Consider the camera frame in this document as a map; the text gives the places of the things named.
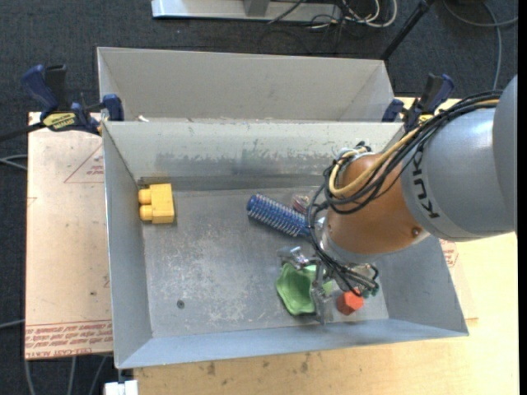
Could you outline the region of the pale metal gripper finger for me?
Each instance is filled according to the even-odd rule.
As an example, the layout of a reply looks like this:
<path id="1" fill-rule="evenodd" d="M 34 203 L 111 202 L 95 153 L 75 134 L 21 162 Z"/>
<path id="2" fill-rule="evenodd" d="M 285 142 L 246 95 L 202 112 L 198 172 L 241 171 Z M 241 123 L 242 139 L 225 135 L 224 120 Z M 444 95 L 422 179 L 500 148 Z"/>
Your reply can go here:
<path id="1" fill-rule="evenodd" d="M 290 264 L 296 270 L 304 269 L 310 265 L 310 260 L 302 253 L 301 246 L 282 247 L 278 250 L 278 257 L 282 265 Z"/>
<path id="2" fill-rule="evenodd" d="M 325 325 L 332 318 L 331 297 L 326 294 L 319 281 L 313 281 L 310 288 L 310 297 L 315 306 L 315 317 L 320 324 Z"/>

